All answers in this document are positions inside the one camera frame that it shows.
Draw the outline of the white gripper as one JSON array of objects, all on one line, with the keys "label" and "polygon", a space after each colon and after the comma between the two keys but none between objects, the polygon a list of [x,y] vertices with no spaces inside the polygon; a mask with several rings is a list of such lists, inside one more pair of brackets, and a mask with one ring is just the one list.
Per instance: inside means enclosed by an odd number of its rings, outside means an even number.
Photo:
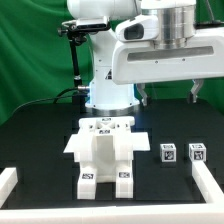
[{"label": "white gripper", "polygon": [[193,80],[189,103],[197,102],[205,78],[224,77],[224,28],[199,29],[184,48],[155,49],[151,41],[118,41],[112,56],[112,80],[137,84],[142,104],[147,105],[142,83]]}]

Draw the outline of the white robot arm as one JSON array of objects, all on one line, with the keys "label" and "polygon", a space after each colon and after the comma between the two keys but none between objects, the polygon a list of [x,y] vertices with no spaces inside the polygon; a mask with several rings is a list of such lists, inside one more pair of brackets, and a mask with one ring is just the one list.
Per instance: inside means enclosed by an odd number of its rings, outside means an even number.
[{"label": "white robot arm", "polygon": [[94,78],[88,108],[146,105],[146,83],[224,77],[224,27],[195,27],[196,0],[67,0],[69,29],[88,34]]}]

